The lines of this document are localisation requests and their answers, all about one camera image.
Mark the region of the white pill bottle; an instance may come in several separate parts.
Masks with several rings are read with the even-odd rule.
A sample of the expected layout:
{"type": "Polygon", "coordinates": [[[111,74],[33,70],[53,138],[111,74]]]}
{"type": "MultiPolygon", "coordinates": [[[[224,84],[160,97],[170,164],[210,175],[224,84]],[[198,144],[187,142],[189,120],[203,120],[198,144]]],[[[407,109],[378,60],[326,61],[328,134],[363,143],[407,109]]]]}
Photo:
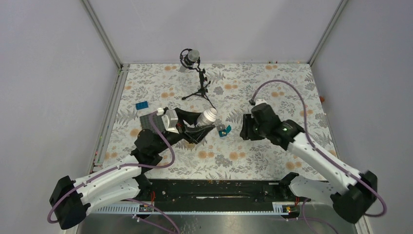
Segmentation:
{"type": "Polygon", "coordinates": [[[195,122],[195,126],[207,126],[215,123],[218,117],[218,112],[215,108],[209,108],[204,110],[195,122]]]}

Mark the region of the teal pill organizer box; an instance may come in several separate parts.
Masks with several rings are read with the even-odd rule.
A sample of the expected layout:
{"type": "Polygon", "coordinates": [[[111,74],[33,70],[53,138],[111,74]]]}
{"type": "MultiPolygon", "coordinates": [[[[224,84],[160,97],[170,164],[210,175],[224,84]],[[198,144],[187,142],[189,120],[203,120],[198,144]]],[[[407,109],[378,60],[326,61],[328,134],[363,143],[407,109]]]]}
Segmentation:
{"type": "Polygon", "coordinates": [[[230,125],[226,126],[224,124],[216,126],[216,129],[218,131],[219,137],[227,136],[228,133],[230,133],[230,131],[232,130],[230,125]]]}

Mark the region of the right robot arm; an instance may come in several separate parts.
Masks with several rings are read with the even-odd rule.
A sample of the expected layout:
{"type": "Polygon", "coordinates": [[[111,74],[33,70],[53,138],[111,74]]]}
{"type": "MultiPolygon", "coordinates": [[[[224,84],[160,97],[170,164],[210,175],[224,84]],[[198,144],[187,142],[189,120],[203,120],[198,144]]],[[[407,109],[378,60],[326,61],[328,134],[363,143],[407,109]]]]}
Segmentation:
{"type": "Polygon", "coordinates": [[[376,201],[377,176],[345,164],[307,136],[303,127],[293,120],[281,121],[267,103],[254,106],[243,115],[240,137],[243,140],[268,139],[272,144],[298,156],[327,181],[307,179],[289,173],[279,188],[287,201],[305,197],[329,205],[345,221],[355,224],[376,201]]]}

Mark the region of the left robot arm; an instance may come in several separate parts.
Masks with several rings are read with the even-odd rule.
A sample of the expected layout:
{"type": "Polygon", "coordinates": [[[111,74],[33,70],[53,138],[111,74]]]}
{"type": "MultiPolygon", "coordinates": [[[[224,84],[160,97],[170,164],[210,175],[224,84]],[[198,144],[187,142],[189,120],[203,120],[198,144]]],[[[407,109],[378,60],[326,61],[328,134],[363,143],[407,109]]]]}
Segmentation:
{"type": "Polygon", "coordinates": [[[151,188],[145,172],[172,166],[176,160],[173,144],[181,140],[198,144],[215,128],[217,117],[213,107],[201,113],[158,108],[149,114],[153,128],[139,132],[130,155],[92,174],[58,180],[49,199],[52,208],[47,221],[67,230],[98,208],[135,197],[146,200],[151,188]]]}

